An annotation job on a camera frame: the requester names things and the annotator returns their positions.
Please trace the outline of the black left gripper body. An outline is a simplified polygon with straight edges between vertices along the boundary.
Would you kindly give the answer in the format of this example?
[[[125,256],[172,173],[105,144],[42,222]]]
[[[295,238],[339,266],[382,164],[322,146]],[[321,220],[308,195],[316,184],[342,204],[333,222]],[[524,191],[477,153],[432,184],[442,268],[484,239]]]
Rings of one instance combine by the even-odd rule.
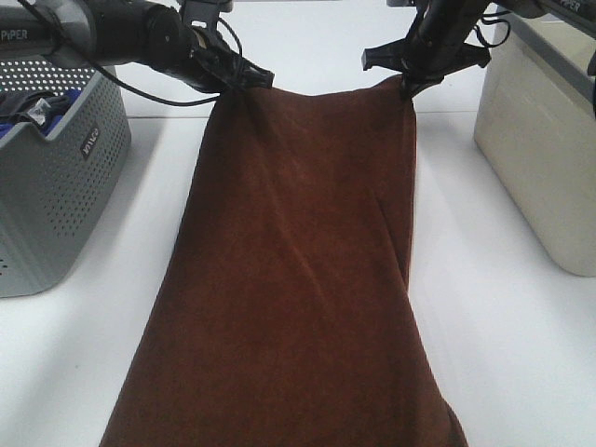
[[[275,75],[233,50],[216,29],[191,26],[192,46],[185,83],[200,92],[225,92],[273,86]]]

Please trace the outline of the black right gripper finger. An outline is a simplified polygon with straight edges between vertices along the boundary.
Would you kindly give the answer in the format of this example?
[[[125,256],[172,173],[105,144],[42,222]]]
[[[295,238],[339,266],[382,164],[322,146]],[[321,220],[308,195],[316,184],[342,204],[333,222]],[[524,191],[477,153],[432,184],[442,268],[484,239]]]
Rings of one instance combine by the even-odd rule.
[[[403,74],[400,82],[400,97],[403,100],[411,100],[417,95],[418,83],[414,78]]]

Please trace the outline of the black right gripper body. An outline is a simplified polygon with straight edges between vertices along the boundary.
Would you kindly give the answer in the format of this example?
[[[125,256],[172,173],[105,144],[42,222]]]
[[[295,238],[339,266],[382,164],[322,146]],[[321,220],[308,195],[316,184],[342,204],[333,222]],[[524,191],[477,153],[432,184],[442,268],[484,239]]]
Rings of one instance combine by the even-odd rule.
[[[413,23],[400,40],[366,48],[361,57],[364,70],[382,67],[402,75],[405,87],[431,87],[446,75],[469,67],[485,67],[491,57],[486,47],[466,42],[481,19],[487,1],[432,0],[389,1],[390,7],[413,7]]]

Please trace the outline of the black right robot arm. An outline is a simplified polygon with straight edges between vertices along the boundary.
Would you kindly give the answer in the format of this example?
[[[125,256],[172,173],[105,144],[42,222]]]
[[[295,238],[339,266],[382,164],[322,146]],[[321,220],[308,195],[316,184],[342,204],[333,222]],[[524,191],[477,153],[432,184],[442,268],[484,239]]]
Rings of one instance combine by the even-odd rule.
[[[508,14],[537,19],[552,14],[578,31],[595,36],[593,1],[497,1],[499,10],[488,13],[485,0],[389,1],[390,7],[413,7],[413,23],[400,40],[363,51],[364,70],[382,67],[401,74],[401,95],[413,98],[440,84],[447,75],[468,67],[485,67],[491,60],[481,34],[485,25],[505,22]]]

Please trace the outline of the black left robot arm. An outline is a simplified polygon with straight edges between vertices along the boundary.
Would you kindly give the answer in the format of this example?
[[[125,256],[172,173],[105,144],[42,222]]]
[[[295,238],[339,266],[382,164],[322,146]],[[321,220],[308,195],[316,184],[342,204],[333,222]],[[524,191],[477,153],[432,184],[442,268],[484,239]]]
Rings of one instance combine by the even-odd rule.
[[[1,57],[41,57],[63,69],[139,63],[202,93],[271,88],[273,73],[233,50],[217,29],[230,1],[9,1]]]

